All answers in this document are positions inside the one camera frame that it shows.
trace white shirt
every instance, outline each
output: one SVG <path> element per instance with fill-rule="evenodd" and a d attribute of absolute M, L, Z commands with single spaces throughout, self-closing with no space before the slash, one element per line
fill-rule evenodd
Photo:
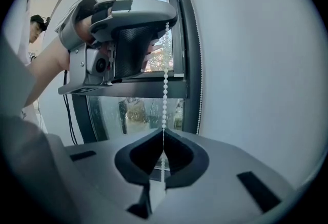
<path fill-rule="evenodd" d="M 30 37 L 30 0 L 15 0 L 3 23 L 3 34 L 14 53 L 26 66 L 29 65 L 28 54 Z M 22 109 L 22 119 L 38 125 L 33 105 Z"/>

